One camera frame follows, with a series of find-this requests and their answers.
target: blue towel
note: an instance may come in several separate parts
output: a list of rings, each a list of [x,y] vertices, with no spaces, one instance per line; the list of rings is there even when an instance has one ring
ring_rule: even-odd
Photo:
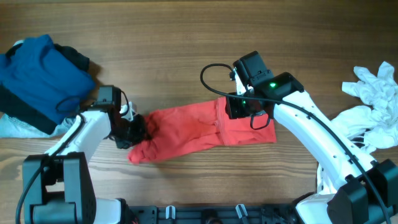
[[[55,50],[49,35],[26,39],[10,58],[1,54],[0,84],[57,124],[95,87],[88,73]],[[72,100],[60,105],[63,112],[57,111],[65,98]]]

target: table surface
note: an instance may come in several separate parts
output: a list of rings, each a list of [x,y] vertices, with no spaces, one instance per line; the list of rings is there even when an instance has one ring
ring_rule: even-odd
[[[341,91],[341,82],[357,80],[354,66],[377,73],[384,60],[398,65],[394,1],[57,2],[0,4],[0,52],[50,34],[89,57],[97,83],[120,87],[142,114],[217,98],[201,85],[200,70],[253,50],[274,74],[293,74],[330,119],[361,104]],[[234,90],[225,69],[209,70],[206,79]],[[276,144],[216,147],[139,166],[105,140],[89,165],[96,196],[158,206],[289,202],[315,190],[317,162],[293,134],[275,128]],[[0,223],[14,219],[22,161],[56,142],[0,139]],[[374,157],[398,163],[398,150]]]

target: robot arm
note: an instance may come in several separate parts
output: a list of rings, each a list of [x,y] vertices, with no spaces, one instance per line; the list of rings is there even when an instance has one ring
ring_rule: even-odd
[[[243,96],[239,101],[222,94],[228,97],[230,118],[267,113],[268,119],[274,118],[291,131],[319,162],[317,194],[296,206],[305,223],[381,223],[397,213],[398,198],[392,190],[398,188],[396,165],[390,160],[378,164],[352,144],[291,74],[274,77],[260,55],[252,52],[234,63],[230,77],[237,86],[232,95]]]
[[[121,107],[121,90],[114,86],[100,87],[98,100],[83,110],[54,147],[24,161],[26,223],[134,223],[125,200],[95,198],[87,163],[104,138],[112,138],[121,149],[142,141],[144,120],[135,114],[131,102]],[[61,147],[63,150],[54,155]],[[45,163],[35,177],[35,171]],[[28,186],[31,178],[35,180]],[[56,182],[64,182],[64,192],[47,191],[45,187]]]

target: wire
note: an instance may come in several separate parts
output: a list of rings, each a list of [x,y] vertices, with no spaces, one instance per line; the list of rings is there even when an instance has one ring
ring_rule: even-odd
[[[30,189],[30,187],[32,186],[32,184],[34,183],[34,181],[36,180],[36,178],[39,176],[39,174],[44,170],[44,167],[47,166],[50,161],[52,161],[54,159],[54,157],[62,152],[70,143],[70,141],[79,133],[79,131],[84,127],[84,124],[86,123],[85,118],[83,115],[81,115],[80,113],[77,114],[77,116],[80,117],[81,121],[79,126],[76,128],[76,130],[67,138],[67,140],[65,140],[61,146],[53,153],[51,154],[50,157],[47,158],[46,161],[44,161],[42,163],[42,165],[36,170],[36,172],[33,174],[33,176],[30,178],[30,180],[28,181],[26,187],[24,187],[24,191],[21,194],[21,197],[19,198],[18,201],[18,205],[16,208],[16,215],[15,215],[15,223],[16,224],[20,224],[21,223],[21,210],[22,210],[22,204],[24,203],[24,200],[26,198],[26,195]]]
[[[77,100],[79,101],[79,103],[81,103],[81,98],[80,98],[80,96],[68,96],[68,97],[66,97],[65,99],[59,101],[59,102],[57,103],[57,105],[55,105],[55,110],[56,110],[58,113],[72,113],[72,112],[76,111],[76,110],[69,110],[69,111],[59,110],[59,107],[61,106],[61,104],[63,104],[63,103],[66,102],[66,101],[72,100],[72,99],[77,99]]]
[[[254,128],[254,127],[253,127],[253,122],[254,122],[254,117],[255,117],[255,116],[256,116],[256,115],[252,114],[252,115],[251,115],[251,119],[250,119],[250,128],[253,129],[253,130],[256,130],[256,131],[257,131],[257,130],[266,128],[266,127],[268,127],[269,123],[271,122],[271,118],[268,117],[268,118],[267,118],[267,123],[266,123],[266,125],[261,126],[260,128]]]
[[[361,166],[361,164],[355,159],[354,155],[351,153],[351,151],[347,148],[347,146],[341,141],[341,139],[319,118],[317,118],[313,113],[307,111],[304,108],[301,108],[293,103],[289,103],[286,101],[282,101],[282,100],[272,100],[272,99],[265,99],[265,98],[258,98],[258,97],[248,97],[248,96],[237,96],[237,95],[231,95],[228,93],[224,93],[222,91],[218,91],[213,89],[212,87],[208,86],[205,81],[203,80],[203,74],[205,72],[205,70],[207,68],[210,67],[215,67],[215,66],[222,66],[222,67],[226,67],[229,68],[232,71],[232,68],[229,65],[223,64],[223,63],[213,63],[213,64],[209,64],[207,66],[205,66],[202,71],[200,72],[200,81],[202,83],[202,85],[204,87],[206,87],[206,89],[212,91],[213,93],[217,93],[221,96],[227,96],[227,97],[232,97],[232,98],[236,98],[236,99],[243,99],[243,100],[259,100],[259,101],[265,101],[265,102],[271,102],[271,103],[278,103],[278,104],[283,104],[283,105],[287,105],[290,107],[293,107],[303,113],[305,113],[306,115],[308,115],[308,117],[314,119],[320,126],[322,126],[323,128],[325,128],[325,130],[337,141],[337,143],[343,148],[343,150],[345,151],[345,153],[348,155],[348,157],[354,162],[354,164],[356,165],[356,167],[359,169],[359,171],[362,173],[362,176],[365,178],[366,183],[369,185],[369,188],[371,189],[371,191],[373,192],[373,194],[376,196],[377,202],[379,203],[381,210],[383,212],[384,218],[386,219],[386,223],[387,224],[391,224],[390,221],[390,217],[388,215],[388,211],[386,208],[386,205],[384,204],[384,202],[382,201],[382,198],[379,194],[379,192],[377,191],[377,188],[374,186],[372,180],[370,179],[370,177],[368,176],[368,174],[366,173],[366,171],[363,169],[363,167]]]
[[[129,100],[126,97],[126,94],[122,90],[120,90],[120,91],[123,93],[124,99],[126,100],[126,104],[127,104],[127,111],[122,113],[122,114],[120,114],[120,116],[124,116],[130,111],[130,104],[129,104]]]

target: clothing pile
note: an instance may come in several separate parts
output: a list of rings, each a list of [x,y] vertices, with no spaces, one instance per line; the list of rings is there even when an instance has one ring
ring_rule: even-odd
[[[48,138],[68,131],[67,118],[95,87],[90,60],[49,35],[27,38],[0,55],[0,138]]]
[[[383,62],[377,76],[354,67],[360,81],[343,82],[343,92],[359,97],[367,106],[355,106],[331,121],[348,139],[367,153],[398,145],[398,85],[394,67]]]

